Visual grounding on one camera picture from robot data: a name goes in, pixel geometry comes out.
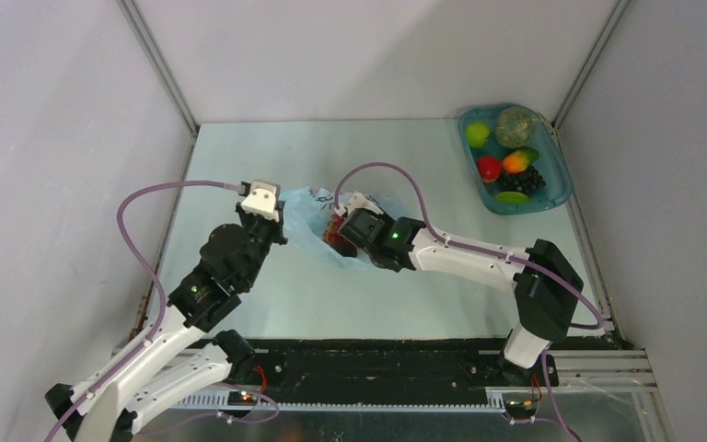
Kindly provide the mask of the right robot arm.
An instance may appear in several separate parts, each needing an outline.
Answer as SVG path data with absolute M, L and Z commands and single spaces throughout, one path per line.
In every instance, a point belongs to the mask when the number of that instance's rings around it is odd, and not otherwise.
M 518 248 L 455 240 L 446 232 L 432 232 L 423 221 L 394 219 L 364 207 L 340 209 L 334 219 L 338 236 L 377 268 L 447 273 L 512 296 L 518 322 L 498 361 L 507 383 L 525 383 L 541 353 L 567 336 L 583 284 L 553 243 L 538 239 Z

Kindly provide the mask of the dark purple fake grape bunch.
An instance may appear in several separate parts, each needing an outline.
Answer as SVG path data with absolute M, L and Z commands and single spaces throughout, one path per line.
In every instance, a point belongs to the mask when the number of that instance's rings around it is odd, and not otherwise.
M 531 197 L 546 187 L 546 181 L 539 171 L 529 166 L 518 173 L 504 171 L 497 183 L 502 192 L 519 192 Z

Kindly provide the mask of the red fake grape bunch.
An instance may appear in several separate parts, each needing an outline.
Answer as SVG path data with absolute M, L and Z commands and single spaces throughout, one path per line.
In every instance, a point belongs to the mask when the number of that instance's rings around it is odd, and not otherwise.
M 340 234 L 340 227 L 344 219 L 337 214 L 332 214 L 326 229 L 323 231 L 322 240 L 330 247 L 337 247 L 345 242 L 345 238 Z

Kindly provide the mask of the light blue printed plastic bag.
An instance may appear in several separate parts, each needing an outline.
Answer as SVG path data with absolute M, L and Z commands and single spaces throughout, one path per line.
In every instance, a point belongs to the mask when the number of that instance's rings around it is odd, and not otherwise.
M 331 190 L 306 186 L 283 192 L 280 200 L 284 203 L 284 235 L 290 244 L 340 268 L 357 271 L 376 269 L 363 252 L 356 257 L 343 257 L 322 239 L 335 215 L 336 204 Z

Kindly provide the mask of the dark plum fake fruit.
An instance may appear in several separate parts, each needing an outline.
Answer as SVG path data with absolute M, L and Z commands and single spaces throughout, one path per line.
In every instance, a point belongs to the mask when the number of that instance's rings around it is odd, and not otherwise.
M 335 243 L 332 248 L 346 258 L 356 258 L 358 256 L 358 249 L 349 242 Z

